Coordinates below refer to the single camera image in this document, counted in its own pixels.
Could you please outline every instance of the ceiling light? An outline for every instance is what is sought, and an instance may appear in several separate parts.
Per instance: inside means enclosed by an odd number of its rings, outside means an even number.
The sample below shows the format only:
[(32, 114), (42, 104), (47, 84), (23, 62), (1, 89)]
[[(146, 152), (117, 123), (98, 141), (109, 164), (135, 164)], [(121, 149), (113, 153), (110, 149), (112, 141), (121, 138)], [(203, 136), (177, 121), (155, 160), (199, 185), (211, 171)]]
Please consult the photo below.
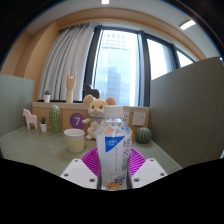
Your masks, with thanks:
[(180, 28), (182, 30), (186, 30), (188, 27), (193, 26), (194, 24), (196, 24), (193, 20), (187, 21), (184, 24), (180, 25)]
[(103, 5), (105, 5), (105, 4), (109, 4), (109, 1), (110, 1), (110, 0), (102, 0), (102, 4), (103, 4)]

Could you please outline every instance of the window frame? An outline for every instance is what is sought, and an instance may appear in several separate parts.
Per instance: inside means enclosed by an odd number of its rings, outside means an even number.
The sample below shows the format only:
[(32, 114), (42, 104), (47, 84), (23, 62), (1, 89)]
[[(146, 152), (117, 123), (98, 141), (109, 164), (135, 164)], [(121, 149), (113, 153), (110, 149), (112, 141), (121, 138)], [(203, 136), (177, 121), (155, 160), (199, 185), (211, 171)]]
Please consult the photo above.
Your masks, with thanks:
[(110, 27), (99, 25), (94, 30), (94, 35), (87, 55), (86, 70), (84, 83), (94, 85), (95, 83), (95, 68), (98, 60), (99, 49), (102, 41), (103, 31), (113, 30), (137, 34), (139, 47), (139, 107), (150, 107), (150, 89), (151, 89), (151, 65), (150, 54), (147, 39), (165, 45), (168, 48), (170, 55), (172, 71), (181, 68), (177, 51), (195, 62), (189, 55), (177, 48), (173, 43), (169, 43), (163, 39), (145, 33), (142, 30), (132, 30), (120, 27)]
[(177, 54), (177, 51), (179, 51), (181, 54), (183, 54), (185, 57), (187, 57), (189, 60), (191, 60), (192, 63), (195, 62), (195, 60), (194, 60), (193, 58), (191, 58), (189, 55), (187, 55), (187, 54), (186, 54), (184, 51), (182, 51), (180, 48), (178, 48), (178, 47), (176, 47), (176, 46), (174, 46), (174, 47), (175, 47), (176, 54)]

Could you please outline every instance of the purple sign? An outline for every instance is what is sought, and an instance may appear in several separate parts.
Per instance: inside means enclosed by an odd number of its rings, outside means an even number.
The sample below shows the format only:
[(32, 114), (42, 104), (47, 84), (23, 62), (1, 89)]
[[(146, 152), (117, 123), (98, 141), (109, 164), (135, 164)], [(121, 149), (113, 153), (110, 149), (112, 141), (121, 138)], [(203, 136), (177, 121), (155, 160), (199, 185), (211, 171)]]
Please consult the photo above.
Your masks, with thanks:
[(83, 120), (85, 120), (85, 118), (82, 114), (74, 113), (70, 117), (70, 124), (73, 128), (83, 129), (85, 127), (85, 124), (82, 123)]

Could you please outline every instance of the white cup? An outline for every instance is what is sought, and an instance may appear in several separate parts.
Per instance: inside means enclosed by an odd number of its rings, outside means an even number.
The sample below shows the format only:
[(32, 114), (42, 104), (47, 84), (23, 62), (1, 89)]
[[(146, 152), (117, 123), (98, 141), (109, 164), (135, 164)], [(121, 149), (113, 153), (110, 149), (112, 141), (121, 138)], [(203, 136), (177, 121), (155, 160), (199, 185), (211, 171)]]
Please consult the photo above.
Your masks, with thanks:
[(73, 153), (84, 150), (84, 131), (81, 129), (67, 129), (64, 131), (67, 149)]

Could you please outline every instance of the drink bottle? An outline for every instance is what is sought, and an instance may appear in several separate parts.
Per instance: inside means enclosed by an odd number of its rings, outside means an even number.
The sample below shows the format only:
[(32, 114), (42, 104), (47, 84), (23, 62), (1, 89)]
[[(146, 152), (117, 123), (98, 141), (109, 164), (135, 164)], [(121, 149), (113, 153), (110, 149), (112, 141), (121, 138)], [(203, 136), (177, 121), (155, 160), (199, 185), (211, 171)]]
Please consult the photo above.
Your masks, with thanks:
[(132, 130), (123, 121), (123, 106), (106, 105), (105, 121), (96, 130), (102, 190), (127, 189)]

